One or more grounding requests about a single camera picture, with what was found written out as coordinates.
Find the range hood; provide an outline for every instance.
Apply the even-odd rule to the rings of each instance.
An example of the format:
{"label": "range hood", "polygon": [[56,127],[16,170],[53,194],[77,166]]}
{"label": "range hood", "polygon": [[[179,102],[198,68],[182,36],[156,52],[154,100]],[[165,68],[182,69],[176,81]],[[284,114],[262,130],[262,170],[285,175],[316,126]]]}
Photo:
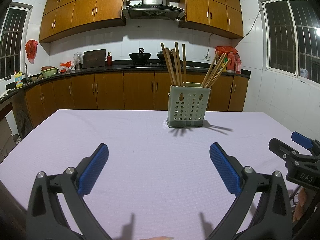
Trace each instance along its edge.
{"label": "range hood", "polygon": [[126,19],[175,20],[184,17],[184,9],[166,3],[167,0],[142,0],[142,3],[127,6],[122,12]]}

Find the red plastic bag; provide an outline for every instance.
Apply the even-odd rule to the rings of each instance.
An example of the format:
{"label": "red plastic bag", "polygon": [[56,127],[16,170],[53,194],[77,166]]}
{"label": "red plastic bag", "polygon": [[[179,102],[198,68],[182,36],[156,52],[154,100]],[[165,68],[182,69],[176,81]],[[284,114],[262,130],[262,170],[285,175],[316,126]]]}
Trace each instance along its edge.
{"label": "red plastic bag", "polygon": [[37,46],[38,46],[38,41],[35,40],[30,40],[26,44],[26,53],[28,60],[31,64],[35,62],[35,57],[37,55]]}
{"label": "red plastic bag", "polygon": [[222,53],[227,53],[227,54],[229,54],[230,52],[233,52],[233,54],[238,53],[238,51],[232,46],[217,46],[216,50]]}

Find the light purple tablecloth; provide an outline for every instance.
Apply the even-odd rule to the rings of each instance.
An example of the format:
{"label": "light purple tablecloth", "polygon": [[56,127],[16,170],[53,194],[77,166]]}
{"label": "light purple tablecloth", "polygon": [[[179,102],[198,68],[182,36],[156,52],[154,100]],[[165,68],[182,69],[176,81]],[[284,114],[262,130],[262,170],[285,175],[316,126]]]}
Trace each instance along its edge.
{"label": "light purple tablecloth", "polygon": [[[267,174],[279,170],[286,175],[285,162],[268,149],[273,137],[309,154],[291,141],[287,128],[264,113],[207,112],[205,127],[193,129],[168,128],[166,117],[166,111],[58,110],[3,161],[0,180],[27,209],[39,171],[62,173],[105,143],[109,160],[84,197],[105,231],[114,240],[201,240],[235,199],[209,158],[212,143],[218,142],[243,166]],[[71,228],[79,232],[61,194],[59,199]],[[249,225],[251,212],[241,230]]]}

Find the red bag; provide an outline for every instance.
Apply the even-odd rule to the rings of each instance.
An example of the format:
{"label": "red bag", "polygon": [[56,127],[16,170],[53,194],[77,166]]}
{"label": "red bag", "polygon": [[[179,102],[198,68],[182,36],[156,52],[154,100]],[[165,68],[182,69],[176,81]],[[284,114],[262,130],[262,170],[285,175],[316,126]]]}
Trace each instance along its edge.
{"label": "red bag", "polygon": [[35,40],[30,40],[26,44],[26,53],[28,60],[31,64],[35,62],[35,57],[37,55],[37,46],[38,46],[38,41]]}

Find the red bottle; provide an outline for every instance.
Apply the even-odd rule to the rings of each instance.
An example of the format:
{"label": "red bottle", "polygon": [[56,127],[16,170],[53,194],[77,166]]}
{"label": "red bottle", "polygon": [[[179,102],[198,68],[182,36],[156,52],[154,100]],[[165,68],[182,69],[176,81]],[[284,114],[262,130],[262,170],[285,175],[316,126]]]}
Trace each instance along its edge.
{"label": "red bottle", "polygon": [[112,66],[112,57],[110,56],[111,52],[108,52],[107,56],[107,66]]}

